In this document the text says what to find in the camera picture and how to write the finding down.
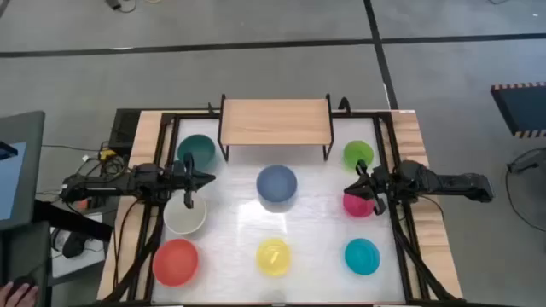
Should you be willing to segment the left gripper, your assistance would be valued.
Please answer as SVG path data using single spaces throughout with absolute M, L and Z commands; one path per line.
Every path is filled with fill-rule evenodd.
M 197 171 L 192 153 L 186 153 L 182 160 L 175 161 L 171 174 L 171 189 L 183 191 L 183 203 L 188 209 L 194 208 L 192 193 L 213 182 L 212 174 Z

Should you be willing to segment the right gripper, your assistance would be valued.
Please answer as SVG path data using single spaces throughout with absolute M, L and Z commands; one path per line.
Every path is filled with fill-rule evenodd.
M 394 199 L 391 175 L 384 166 L 375 167 L 368 173 L 368 167 L 363 160 L 356 165 L 358 179 L 344 189 L 345 194 L 375 202 L 374 214 L 384 214 L 397 206 Z

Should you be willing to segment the pink plastic bowl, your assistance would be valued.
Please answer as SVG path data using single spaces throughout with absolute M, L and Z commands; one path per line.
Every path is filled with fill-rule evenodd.
M 374 213 L 375 202 L 366 200 L 355 195 L 344 194 L 343 207 L 347 214 L 352 217 L 369 217 Z

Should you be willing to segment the dark teal plastic bowl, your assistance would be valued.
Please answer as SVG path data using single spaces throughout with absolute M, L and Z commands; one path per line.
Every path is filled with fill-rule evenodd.
M 177 158 L 183 160 L 185 154 L 192 154 L 198 171 L 206 171 L 216 159 L 216 148 L 210 137 L 195 134 L 185 137 L 178 145 Z

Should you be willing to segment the green plastic bowl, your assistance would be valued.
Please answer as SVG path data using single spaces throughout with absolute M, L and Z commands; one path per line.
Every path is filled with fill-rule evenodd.
M 366 142 L 355 140 L 348 142 L 343 149 L 345 166 L 353 170 L 359 160 L 363 160 L 366 166 L 370 166 L 374 160 L 375 152 Z

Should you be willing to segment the white plastic bowl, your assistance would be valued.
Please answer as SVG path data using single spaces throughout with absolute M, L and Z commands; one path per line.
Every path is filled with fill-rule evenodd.
M 193 207 L 184 203 L 184 192 L 176 192 L 163 211 L 165 226 L 177 235 L 188 235 L 198 230 L 206 220 L 207 205 L 198 194 L 192 194 Z

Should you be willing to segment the cyan plastic bowl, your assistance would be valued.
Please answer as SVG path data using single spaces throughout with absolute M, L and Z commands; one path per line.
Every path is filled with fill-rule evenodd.
M 380 267 L 380 252 L 368 239 L 351 240 L 344 252 L 348 268 L 358 275 L 372 275 Z

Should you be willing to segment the blue plastic bowl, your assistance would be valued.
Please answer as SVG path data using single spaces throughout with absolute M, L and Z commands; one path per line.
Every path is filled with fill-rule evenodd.
M 285 165 L 265 167 L 256 180 L 258 194 L 272 203 L 285 202 L 293 197 L 298 187 L 294 172 Z

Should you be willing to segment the red plastic bowl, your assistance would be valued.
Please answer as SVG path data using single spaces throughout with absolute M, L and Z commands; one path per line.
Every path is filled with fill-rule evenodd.
M 180 287 L 189 282 L 199 267 L 195 245 L 185 239 L 169 240 L 154 255 L 152 268 L 155 279 L 166 287 Z

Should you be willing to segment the yellow translucent plastic bowl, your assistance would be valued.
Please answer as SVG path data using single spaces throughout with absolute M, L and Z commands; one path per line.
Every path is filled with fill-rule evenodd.
M 258 246 L 256 263 L 265 275 L 283 276 L 291 265 L 291 249 L 284 240 L 277 238 L 264 240 Z

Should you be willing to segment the wooden shelf riser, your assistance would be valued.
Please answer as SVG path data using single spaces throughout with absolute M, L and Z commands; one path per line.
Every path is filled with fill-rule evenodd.
M 232 146 L 334 145 L 330 95 L 312 99 L 235 99 L 221 96 L 217 143 L 224 160 Z

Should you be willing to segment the black perforated box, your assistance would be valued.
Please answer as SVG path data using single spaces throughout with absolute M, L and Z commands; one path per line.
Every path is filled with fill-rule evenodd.
M 130 156 L 140 119 L 140 110 L 118 109 L 114 116 L 108 146 L 119 156 Z

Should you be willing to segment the black desk bar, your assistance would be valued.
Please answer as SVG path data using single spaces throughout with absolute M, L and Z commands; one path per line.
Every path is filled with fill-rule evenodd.
M 112 226 L 41 200 L 34 200 L 32 221 L 48 222 L 51 227 L 81 233 L 105 242 L 110 241 L 113 232 Z

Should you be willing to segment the grey floor device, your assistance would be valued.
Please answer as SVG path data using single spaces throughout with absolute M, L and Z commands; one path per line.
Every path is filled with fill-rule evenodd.
M 531 149 L 507 164 L 508 172 L 520 174 L 523 171 L 546 166 L 546 148 Z

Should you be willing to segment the hazard striped dark platform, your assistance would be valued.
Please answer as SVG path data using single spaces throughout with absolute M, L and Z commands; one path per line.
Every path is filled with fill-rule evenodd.
M 546 137 L 546 82 L 496 84 L 491 95 L 513 136 Z

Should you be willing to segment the grey monitor blue screen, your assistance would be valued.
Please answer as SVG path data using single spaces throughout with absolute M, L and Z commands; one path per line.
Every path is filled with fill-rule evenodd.
M 0 159 L 0 231 L 32 220 L 44 120 L 43 111 L 0 118 L 0 142 L 17 150 Z

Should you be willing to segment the black power adapter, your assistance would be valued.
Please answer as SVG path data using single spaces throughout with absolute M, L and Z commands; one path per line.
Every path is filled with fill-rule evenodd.
M 104 0 L 108 7 L 116 12 L 129 14 L 137 8 L 137 0 Z

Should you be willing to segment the person's hand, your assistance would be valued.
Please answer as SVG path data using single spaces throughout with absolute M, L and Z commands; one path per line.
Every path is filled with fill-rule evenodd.
M 0 288 L 0 307 L 35 307 L 38 287 L 23 283 L 16 286 L 12 281 Z

